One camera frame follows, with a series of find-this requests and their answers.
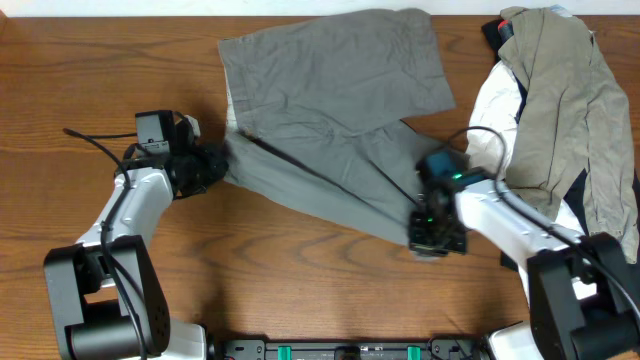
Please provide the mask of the grey shorts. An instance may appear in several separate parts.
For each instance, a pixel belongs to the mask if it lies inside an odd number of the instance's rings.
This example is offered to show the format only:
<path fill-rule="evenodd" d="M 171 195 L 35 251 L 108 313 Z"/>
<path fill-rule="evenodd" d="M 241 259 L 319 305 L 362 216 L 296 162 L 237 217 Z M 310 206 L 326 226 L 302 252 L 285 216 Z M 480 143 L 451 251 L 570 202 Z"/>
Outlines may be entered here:
<path fill-rule="evenodd" d="M 218 46 L 227 182 L 408 247 L 441 143 L 408 119 L 451 110 L 431 16 L 373 9 L 272 27 Z"/>

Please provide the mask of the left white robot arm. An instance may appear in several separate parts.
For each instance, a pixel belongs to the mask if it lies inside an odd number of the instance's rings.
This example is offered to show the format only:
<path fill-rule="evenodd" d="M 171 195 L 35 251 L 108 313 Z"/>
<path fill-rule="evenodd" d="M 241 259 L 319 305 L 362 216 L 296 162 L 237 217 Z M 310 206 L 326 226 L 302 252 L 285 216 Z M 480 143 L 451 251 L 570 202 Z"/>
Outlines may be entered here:
<path fill-rule="evenodd" d="M 227 169 L 213 144 L 118 161 L 114 192 L 94 225 L 44 259 L 62 358 L 207 358 L 205 328 L 171 317 L 148 249 L 163 212 L 205 193 Z"/>

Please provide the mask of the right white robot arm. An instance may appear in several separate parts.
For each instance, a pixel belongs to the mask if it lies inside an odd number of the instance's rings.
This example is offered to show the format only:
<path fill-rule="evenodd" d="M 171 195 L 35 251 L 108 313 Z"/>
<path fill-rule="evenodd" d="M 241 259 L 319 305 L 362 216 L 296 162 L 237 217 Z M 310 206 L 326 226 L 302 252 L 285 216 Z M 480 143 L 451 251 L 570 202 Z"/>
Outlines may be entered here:
<path fill-rule="evenodd" d="M 529 318 L 486 336 L 477 359 L 609 359 L 639 347 L 639 289 L 619 243 L 587 237 L 537 212 L 503 182 L 456 173 L 423 183 L 409 247 L 459 251 L 468 230 L 518 267 Z"/>

